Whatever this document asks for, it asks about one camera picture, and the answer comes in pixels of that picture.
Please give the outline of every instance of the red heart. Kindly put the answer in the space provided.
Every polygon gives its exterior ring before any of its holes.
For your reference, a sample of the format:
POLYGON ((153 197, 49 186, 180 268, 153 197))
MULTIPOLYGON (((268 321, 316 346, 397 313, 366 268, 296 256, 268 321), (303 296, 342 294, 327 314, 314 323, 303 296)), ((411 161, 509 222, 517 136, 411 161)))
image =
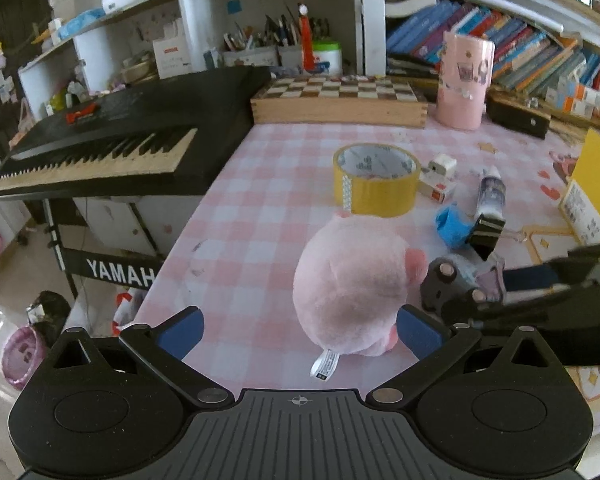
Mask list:
POLYGON ((549 188, 549 187, 545 186, 544 184, 542 184, 542 186, 540 186, 540 189, 551 200, 558 200, 560 198, 560 191, 558 191, 557 189, 555 189, 555 187, 549 188))

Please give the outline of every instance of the glue bottle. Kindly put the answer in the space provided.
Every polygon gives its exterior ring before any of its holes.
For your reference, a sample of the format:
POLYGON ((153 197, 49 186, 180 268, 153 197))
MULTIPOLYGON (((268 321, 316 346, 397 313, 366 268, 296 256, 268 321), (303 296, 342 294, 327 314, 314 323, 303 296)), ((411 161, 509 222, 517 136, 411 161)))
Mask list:
POLYGON ((484 171, 478 191, 478 205, 475 208, 475 218, 485 215, 504 220, 506 186, 495 166, 484 171))

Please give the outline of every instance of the plush toy tag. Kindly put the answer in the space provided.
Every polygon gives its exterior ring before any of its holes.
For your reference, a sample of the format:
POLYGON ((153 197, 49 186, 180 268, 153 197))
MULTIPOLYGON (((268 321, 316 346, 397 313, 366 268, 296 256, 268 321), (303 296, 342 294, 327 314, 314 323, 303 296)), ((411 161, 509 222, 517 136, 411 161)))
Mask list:
POLYGON ((333 375, 338 366, 338 359, 340 354, 336 354, 333 350, 325 350, 322 355, 318 357, 311 367, 311 377, 316 377, 321 381, 328 381, 333 375))

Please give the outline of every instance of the purple plastic basket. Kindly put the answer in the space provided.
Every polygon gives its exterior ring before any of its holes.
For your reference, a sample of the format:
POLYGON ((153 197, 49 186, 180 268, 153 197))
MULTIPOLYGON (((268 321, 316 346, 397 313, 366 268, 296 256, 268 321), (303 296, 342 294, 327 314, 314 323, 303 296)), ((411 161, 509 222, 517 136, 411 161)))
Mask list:
POLYGON ((11 335, 2 353, 2 374, 17 390, 23 389, 46 356, 42 336, 30 326, 11 335))

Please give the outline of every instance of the yellow tape roll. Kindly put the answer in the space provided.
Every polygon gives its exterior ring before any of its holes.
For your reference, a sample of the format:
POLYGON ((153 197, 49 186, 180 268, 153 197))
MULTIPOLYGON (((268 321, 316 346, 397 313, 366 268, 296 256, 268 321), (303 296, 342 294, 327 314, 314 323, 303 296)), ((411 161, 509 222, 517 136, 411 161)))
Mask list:
POLYGON ((350 144, 333 155, 336 203, 358 215, 400 216, 413 207, 420 163, 388 144, 350 144))

